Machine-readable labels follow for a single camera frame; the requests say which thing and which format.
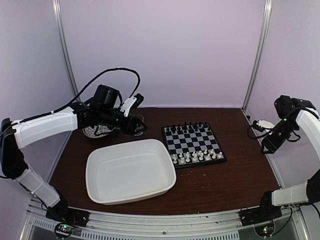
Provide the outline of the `white rectangular tray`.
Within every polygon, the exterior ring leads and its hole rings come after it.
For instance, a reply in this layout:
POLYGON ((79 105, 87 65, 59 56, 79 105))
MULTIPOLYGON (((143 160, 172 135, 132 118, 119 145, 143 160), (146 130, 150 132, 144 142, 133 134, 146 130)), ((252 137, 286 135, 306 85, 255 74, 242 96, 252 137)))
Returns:
POLYGON ((119 205, 165 194, 177 175, 165 145, 157 139, 98 148, 87 158, 86 190, 102 205, 119 205))

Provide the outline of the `white chess queen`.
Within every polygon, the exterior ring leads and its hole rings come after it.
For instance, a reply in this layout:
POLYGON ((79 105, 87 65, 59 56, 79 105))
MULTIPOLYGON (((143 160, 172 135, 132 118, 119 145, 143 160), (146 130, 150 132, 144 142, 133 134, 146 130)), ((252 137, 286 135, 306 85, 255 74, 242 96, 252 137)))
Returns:
POLYGON ((193 161, 193 162, 197 162, 197 161, 198 161, 197 155, 193 155, 193 156, 192 156, 192 161, 193 161))

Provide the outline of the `white chess king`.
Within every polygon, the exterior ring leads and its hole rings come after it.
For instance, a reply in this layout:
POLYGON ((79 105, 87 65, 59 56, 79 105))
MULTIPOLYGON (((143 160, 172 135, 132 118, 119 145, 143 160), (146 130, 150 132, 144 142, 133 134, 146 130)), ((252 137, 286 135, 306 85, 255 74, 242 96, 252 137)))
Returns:
POLYGON ((198 160, 199 160, 199 161, 202 161, 203 159, 204 159, 204 154, 201 153, 201 154, 198 156, 198 160))

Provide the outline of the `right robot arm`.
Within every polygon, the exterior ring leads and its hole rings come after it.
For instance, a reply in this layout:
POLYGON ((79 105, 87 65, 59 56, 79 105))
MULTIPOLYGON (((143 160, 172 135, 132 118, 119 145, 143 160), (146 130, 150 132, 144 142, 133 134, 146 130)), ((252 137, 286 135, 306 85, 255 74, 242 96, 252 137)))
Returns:
POLYGON ((279 121, 261 124, 260 152, 275 161, 283 186, 264 193, 256 210, 268 220, 276 207, 320 201, 320 114, 309 101, 280 95, 273 103, 279 121))

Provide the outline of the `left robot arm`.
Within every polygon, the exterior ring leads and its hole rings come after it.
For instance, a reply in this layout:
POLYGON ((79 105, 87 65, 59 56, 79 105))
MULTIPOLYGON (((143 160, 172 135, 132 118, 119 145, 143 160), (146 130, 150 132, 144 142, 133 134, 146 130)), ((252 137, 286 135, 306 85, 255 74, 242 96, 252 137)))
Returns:
POLYGON ((0 128, 0 169, 2 179, 17 181, 52 208, 52 213, 61 222, 72 218, 72 211, 62 203, 58 191, 25 160, 22 150, 28 146, 48 141, 85 128, 106 127, 119 130, 124 135, 134 136, 147 129, 147 126, 131 114, 143 101, 141 94, 129 96, 118 107, 118 90, 99 85, 94 96, 85 102, 75 101, 62 107, 28 119, 14 120, 5 118, 0 128))

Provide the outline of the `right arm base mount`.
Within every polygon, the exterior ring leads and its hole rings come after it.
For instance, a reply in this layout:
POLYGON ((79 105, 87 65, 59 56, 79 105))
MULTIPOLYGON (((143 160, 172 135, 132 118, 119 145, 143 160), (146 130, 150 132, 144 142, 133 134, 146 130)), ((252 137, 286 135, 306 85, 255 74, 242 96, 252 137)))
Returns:
POLYGON ((272 207, 271 209, 264 209, 258 206, 241 209, 239 211, 239 218, 243 227, 268 222, 280 218, 281 216, 281 207, 278 206, 272 207))

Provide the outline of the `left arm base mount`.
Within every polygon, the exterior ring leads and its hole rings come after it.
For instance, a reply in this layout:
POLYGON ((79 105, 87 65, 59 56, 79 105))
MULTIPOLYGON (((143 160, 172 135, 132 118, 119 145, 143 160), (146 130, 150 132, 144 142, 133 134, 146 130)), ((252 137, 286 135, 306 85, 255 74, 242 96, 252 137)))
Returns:
POLYGON ((49 208, 45 217, 70 226, 86 227, 90 213, 86 210, 79 210, 69 207, 49 208))

